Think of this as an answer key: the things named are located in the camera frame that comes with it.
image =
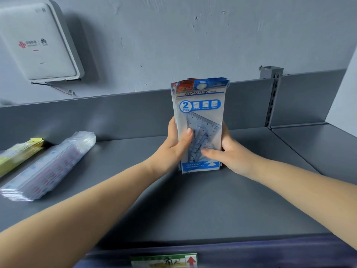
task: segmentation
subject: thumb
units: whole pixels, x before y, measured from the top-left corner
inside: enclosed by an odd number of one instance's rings
[[[220,161],[224,163],[228,158],[227,154],[224,151],[215,150],[215,149],[201,149],[203,156],[206,156],[209,159]]]
[[[182,135],[180,141],[175,146],[175,152],[178,156],[182,156],[185,150],[189,147],[192,138],[194,137],[194,131],[188,128],[184,135]]]

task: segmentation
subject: yellow package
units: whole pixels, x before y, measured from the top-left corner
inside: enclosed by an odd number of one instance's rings
[[[42,149],[42,138],[31,138],[0,153],[0,178]]]

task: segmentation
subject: hand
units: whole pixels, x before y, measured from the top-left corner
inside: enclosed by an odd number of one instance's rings
[[[190,145],[193,136],[194,132],[189,128],[185,134],[182,135],[180,141],[178,141],[175,117],[170,120],[166,140],[158,150],[145,161],[153,171],[156,179],[168,173],[178,164],[183,153]]]
[[[222,148],[224,151],[202,149],[201,153],[207,158],[224,163],[230,170],[239,175],[252,178],[254,163],[261,157],[234,140],[225,123],[222,126]]]

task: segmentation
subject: person's right hand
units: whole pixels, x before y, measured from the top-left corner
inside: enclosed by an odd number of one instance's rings
[[[225,123],[222,126],[222,148],[224,151],[202,149],[201,153],[207,158],[224,163],[230,170],[239,175],[252,178],[254,164],[261,157],[234,140]]]

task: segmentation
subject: wall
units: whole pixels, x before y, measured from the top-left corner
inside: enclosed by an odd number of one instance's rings
[[[357,137],[357,49],[348,65],[326,121]]]
[[[80,97],[168,88],[187,77],[259,77],[346,68],[357,0],[55,0],[86,70],[56,83]],[[71,98],[30,85],[0,42],[0,99]]]

